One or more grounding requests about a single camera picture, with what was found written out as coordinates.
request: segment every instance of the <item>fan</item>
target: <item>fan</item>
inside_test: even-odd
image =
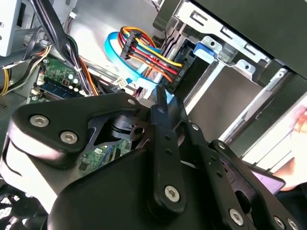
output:
[[[36,198],[27,197],[24,192],[4,184],[0,188],[0,200],[0,230],[47,229],[47,212]],[[11,208],[10,214],[1,218],[7,208]]]

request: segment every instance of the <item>black metal arm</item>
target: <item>black metal arm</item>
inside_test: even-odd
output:
[[[208,144],[180,100],[167,105],[160,87],[151,100],[146,108],[116,93],[31,104],[13,114],[3,163],[13,145],[65,173],[96,145],[133,140],[130,153],[59,193],[48,229],[299,229],[223,142]]]

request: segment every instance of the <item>screw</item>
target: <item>screw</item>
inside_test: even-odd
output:
[[[179,194],[178,190],[175,187],[173,187],[171,185],[168,185],[168,186],[165,187],[164,192],[165,192],[166,197],[170,201],[172,201],[174,203],[177,203],[179,201],[180,194]]]
[[[243,217],[241,216],[241,214],[235,210],[235,209],[231,209],[229,210],[229,214],[231,219],[239,226],[243,226],[244,224],[244,220]]]
[[[160,112],[160,113],[164,113],[164,109],[163,108],[161,108],[161,107],[158,107],[158,111]]]
[[[219,142],[219,147],[220,147],[221,149],[225,149],[225,146],[224,146],[221,142]]]
[[[276,221],[278,226],[281,227],[281,229],[285,229],[283,222],[278,217],[274,217],[274,220]]]
[[[132,100],[132,99],[128,99],[128,102],[129,102],[130,104],[132,104],[132,105],[135,105],[135,102],[134,102],[134,100]]]
[[[298,226],[293,222],[293,220],[288,219],[288,223],[290,224],[293,230],[298,230]]]
[[[198,128],[198,126],[197,126],[196,124],[193,124],[192,127],[193,127],[193,129],[195,129],[195,130],[199,130],[199,129],[200,129],[200,128]]]
[[[49,125],[49,120],[47,117],[42,116],[42,115],[34,115],[30,118],[30,123],[36,127],[46,127]]]
[[[74,144],[78,141],[78,136],[70,131],[62,132],[60,137],[67,144]]]

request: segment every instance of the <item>capacitor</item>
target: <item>capacitor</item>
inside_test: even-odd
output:
[[[71,83],[69,86],[68,86],[68,88],[70,89],[70,90],[72,90],[73,88],[75,88],[76,87],[76,84],[74,84],[74,83]]]
[[[79,91],[81,90],[81,86],[78,85],[78,86],[76,86],[73,90],[74,90],[75,92],[79,92]]]

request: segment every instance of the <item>hand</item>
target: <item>hand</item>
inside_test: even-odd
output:
[[[286,181],[282,191],[307,182],[307,111],[300,116],[294,127],[291,144],[294,157],[274,174]]]

